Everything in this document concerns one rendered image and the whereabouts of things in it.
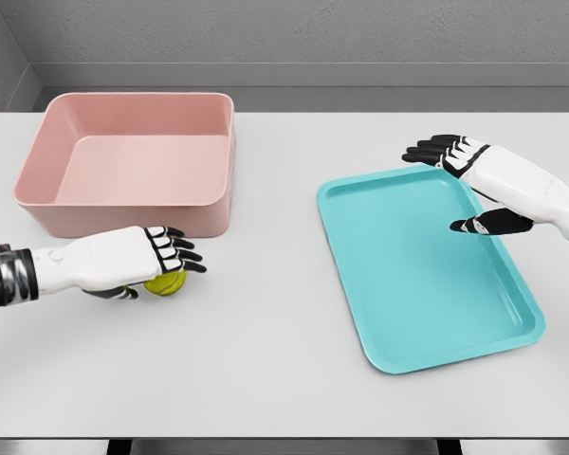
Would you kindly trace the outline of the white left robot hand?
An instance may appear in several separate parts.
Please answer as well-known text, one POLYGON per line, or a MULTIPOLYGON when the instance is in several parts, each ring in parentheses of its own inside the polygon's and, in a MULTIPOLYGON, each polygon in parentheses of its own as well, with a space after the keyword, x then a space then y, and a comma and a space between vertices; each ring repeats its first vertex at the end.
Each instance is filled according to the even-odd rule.
POLYGON ((170 272, 204 273, 202 256, 174 227, 126 227, 71 244, 76 285, 104 299, 136 299, 133 288, 170 272))

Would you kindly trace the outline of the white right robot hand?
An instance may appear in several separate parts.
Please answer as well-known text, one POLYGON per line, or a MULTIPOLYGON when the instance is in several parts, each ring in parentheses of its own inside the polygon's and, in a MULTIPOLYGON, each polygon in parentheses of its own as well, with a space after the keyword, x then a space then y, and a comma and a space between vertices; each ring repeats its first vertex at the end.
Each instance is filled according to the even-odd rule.
POLYGON ((502 146, 468 136, 437 135, 407 148, 402 159, 442 169, 502 205, 452 222, 453 231, 506 235, 553 220, 554 206, 546 193, 554 176, 502 146))

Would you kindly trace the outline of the yellow-green tennis ball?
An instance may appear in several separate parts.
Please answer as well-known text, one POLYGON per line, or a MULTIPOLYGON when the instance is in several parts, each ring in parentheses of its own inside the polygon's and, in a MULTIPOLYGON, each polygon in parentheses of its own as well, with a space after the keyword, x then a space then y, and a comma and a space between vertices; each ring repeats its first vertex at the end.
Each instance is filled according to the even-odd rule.
POLYGON ((186 278, 187 272, 185 270, 173 271, 157 275, 145 282, 143 286, 153 295, 167 297, 178 292, 184 285, 186 278))

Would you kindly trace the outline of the pink plastic basket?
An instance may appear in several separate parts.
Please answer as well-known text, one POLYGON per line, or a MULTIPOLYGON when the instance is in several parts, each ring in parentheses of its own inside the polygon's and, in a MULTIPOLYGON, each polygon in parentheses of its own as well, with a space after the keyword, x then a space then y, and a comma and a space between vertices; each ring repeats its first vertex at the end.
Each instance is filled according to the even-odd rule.
POLYGON ((52 100, 12 195, 48 234, 229 227, 236 137, 222 93, 69 93, 52 100))

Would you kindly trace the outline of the blue plastic tray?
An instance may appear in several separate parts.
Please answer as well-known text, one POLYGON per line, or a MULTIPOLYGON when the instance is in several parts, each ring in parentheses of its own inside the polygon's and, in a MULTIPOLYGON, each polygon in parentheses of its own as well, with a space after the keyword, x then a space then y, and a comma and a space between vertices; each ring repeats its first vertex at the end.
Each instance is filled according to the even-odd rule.
POLYGON ((503 242, 450 228, 482 208, 463 182, 423 165, 329 181, 317 202, 377 369, 410 373, 542 338, 544 316, 503 242))

